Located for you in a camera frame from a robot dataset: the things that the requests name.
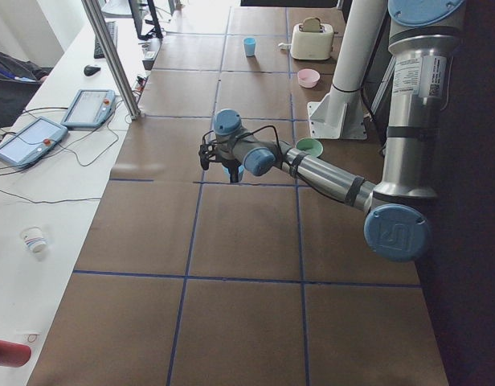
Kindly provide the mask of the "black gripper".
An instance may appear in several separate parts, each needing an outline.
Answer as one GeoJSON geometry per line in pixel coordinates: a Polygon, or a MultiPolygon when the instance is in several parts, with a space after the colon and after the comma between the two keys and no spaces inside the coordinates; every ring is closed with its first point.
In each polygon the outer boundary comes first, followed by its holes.
{"type": "MultiPolygon", "coordinates": [[[[211,163],[222,163],[223,158],[219,154],[218,145],[212,142],[202,142],[199,146],[198,156],[200,160],[200,166],[203,170],[208,170],[211,163]]],[[[227,168],[229,174],[230,183],[239,182],[239,167],[229,166],[227,168]]]]}

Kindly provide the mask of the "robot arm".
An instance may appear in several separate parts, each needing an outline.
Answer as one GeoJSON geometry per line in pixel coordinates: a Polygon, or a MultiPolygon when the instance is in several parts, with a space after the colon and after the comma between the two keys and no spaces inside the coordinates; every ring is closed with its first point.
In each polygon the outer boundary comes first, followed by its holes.
{"type": "Polygon", "coordinates": [[[346,22],[331,89],[308,104],[314,138],[362,138],[363,79],[378,34],[389,27],[394,65],[382,179],[365,178],[324,162],[281,140],[264,142],[243,127],[240,115],[224,109],[203,139],[201,166],[223,165],[232,182],[239,171],[261,176],[273,167],[316,191],[366,213],[364,237],[378,255],[413,261],[432,243],[424,208],[435,199],[430,162],[438,134],[448,63],[460,44],[462,1],[355,1],[346,22]]]}

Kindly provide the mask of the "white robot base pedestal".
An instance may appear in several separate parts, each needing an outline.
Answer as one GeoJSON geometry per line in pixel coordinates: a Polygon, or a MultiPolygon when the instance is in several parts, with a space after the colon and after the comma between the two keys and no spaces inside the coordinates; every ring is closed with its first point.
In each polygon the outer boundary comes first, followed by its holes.
{"type": "Polygon", "coordinates": [[[317,139],[365,140],[361,88],[387,14],[384,0],[354,0],[329,92],[307,104],[309,131],[317,139]]]}

